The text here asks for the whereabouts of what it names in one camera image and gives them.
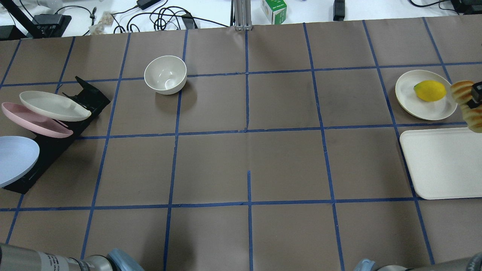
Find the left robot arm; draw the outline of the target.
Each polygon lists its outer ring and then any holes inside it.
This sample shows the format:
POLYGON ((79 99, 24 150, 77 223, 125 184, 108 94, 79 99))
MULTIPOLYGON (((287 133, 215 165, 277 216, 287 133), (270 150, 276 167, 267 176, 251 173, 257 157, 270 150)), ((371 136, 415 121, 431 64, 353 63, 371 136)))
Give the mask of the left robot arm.
POLYGON ((1 244, 0 269, 2 271, 143 271, 131 256, 119 249, 113 249, 102 256, 95 254, 85 259, 64 257, 1 244))

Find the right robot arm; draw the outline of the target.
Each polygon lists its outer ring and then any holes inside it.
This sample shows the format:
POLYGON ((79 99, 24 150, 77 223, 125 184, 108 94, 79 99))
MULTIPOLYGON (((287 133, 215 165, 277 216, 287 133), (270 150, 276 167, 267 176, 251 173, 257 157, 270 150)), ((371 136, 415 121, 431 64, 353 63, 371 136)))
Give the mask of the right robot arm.
MULTIPOLYGON (((461 106, 463 119, 468 128, 475 133, 482 132, 481 117, 481 82, 460 81, 451 85, 450 91, 456 103, 461 106)), ((441 262, 434 265, 409 269, 399 265, 378 267, 375 261, 362 259, 354 268, 355 271, 480 271, 482 264, 481 252, 471 257, 441 262)))

